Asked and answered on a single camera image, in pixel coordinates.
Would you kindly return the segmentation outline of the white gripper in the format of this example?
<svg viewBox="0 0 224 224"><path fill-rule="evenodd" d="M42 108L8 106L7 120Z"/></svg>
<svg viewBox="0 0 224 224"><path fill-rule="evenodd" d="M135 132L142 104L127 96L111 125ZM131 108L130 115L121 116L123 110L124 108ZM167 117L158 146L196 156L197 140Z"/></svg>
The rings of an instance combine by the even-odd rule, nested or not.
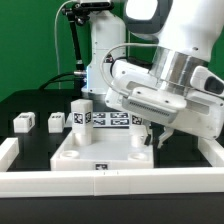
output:
<svg viewBox="0 0 224 224"><path fill-rule="evenodd" d="M190 89L185 96L159 89L158 79L147 69L118 60L112 66L113 81L106 95L106 105L144 118L146 139L152 143L151 122L165 126L157 148L170 138L174 129L216 139L224 125L224 101Z"/></svg>

